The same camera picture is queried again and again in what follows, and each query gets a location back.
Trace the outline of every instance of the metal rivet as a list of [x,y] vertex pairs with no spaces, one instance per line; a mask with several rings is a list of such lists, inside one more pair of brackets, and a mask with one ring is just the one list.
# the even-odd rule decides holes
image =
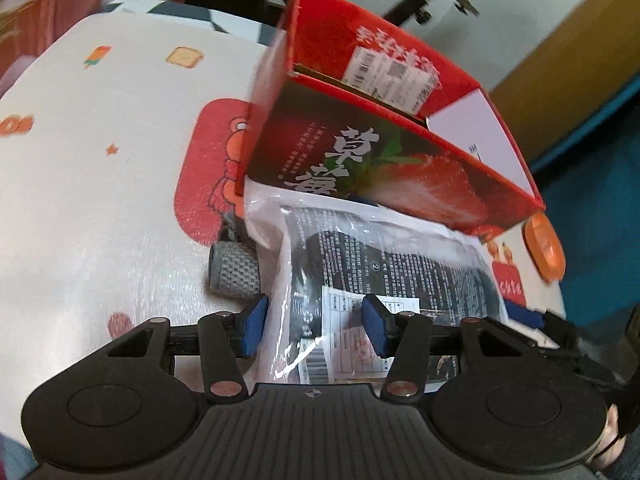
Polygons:
[[219,397],[235,397],[242,391],[242,386],[235,381],[218,381],[211,385],[211,393]]
[[386,386],[386,390],[396,397],[411,397],[418,393],[418,386],[411,381],[394,381]]

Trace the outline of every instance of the sticker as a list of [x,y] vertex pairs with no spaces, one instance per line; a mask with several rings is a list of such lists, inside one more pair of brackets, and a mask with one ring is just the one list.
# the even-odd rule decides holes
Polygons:
[[[311,125],[306,129],[296,145],[297,148],[300,150],[304,148],[305,139],[308,139],[312,129]],[[342,134],[341,137],[334,136],[334,150],[332,152],[324,152],[324,162],[321,162],[318,166],[311,166],[310,171],[297,176],[295,182],[284,182],[284,185],[292,187],[296,191],[329,195],[336,191],[336,178],[350,176],[348,168],[345,167],[345,163],[348,160],[356,162],[357,164],[361,163],[363,161],[363,155],[367,155],[367,153],[371,151],[371,143],[380,140],[380,136],[373,131],[373,128],[368,128],[366,131],[361,132],[347,126],[344,130],[341,130],[340,133]],[[292,155],[289,156],[289,160],[280,170],[281,175],[290,168],[293,159],[298,156],[298,152],[294,153],[296,155],[292,153]],[[290,173],[298,171],[304,158],[306,158],[306,155],[303,153],[296,163],[293,164],[293,172],[290,171]],[[330,164],[331,167],[326,167],[325,163]]]
[[114,312],[109,316],[107,329],[109,330],[111,339],[117,339],[133,329],[133,321],[124,312]]
[[84,60],[84,69],[86,70],[90,66],[97,65],[98,63],[100,63],[102,58],[106,56],[110,50],[111,50],[110,46],[101,45],[96,47],[94,51],[91,54],[89,54],[89,57],[87,57],[87,59]]
[[[329,384],[336,380],[383,379],[393,358],[376,355],[362,326],[362,298],[337,288],[322,286],[322,338],[301,340],[300,353],[308,352],[298,371],[303,384]],[[420,312],[419,298],[378,296],[393,314]]]
[[184,68],[193,68],[201,59],[204,59],[204,54],[201,53],[201,51],[188,46],[179,46],[174,48],[174,51],[169,54],[166,62]]
[[440,85],[433,65],[416,68],[361,46],[353,51],[342,82],[412,115]]
[[33,127],[33,116],[10,115],[0,122],[0,137],[11,134],[24,135],[31,131]]

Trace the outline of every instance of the barcode label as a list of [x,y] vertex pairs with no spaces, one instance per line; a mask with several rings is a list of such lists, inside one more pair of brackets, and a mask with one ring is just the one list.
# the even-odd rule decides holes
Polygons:
[[309,384],[329,384],[329,370],[324,360],[324,350],[322,347],[314,348],[306,356],[306,372]]
[[361,46],[354,49],[342,82],[413,115],[440,85],[435,67],[421,69]]
[[376,59],[376,55],[373,52],[365,52],[362,60],[360,61],[360,65],[358,66],[358,72],[353,76],[353,84],[354,88],[358,90],[363,88],[366,83],[366,75],[369,73],[371,66],[373,65],[373,61]]
[[392,61],[391,66],[386,73],[387,75],[395,77],[396,79],[402,79],[408,68],[409,66],[405,65],[404,63],[400,63],[399,61]]

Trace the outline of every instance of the red cardboard box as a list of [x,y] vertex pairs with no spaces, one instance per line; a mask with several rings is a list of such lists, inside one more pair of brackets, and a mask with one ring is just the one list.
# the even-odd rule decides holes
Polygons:
[[244,174],[485,240],[544,209],[480,84],[344,0],[290,1],[256,75],[239,194]]

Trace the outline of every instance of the red character illustration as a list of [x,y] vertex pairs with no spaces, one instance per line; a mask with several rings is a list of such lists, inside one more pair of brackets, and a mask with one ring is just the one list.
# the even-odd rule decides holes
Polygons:
[[524,296],[524,288],[520,279],[518,267],[513,263],[513,253],[511,249],[502,242],[502,253],[504,254],[504,263],[500,259],[500,247],[491,240],[487,242],[486,248],[493,259],[491,266],[494,270],[495,279],[498,281],[500,294],[505,300],[513,301],[520,306],[527,306],[527,300]]
[[217,99],[200,112],[184,157],[174,196],[174,213],[184,233],[204,246],[217,238],[222,216],[242,216],[236,175],[248,104]]
[[133,329],[133,321],[124,312],[114,312],[109,316],[107,328],[111,339],[116,339]]

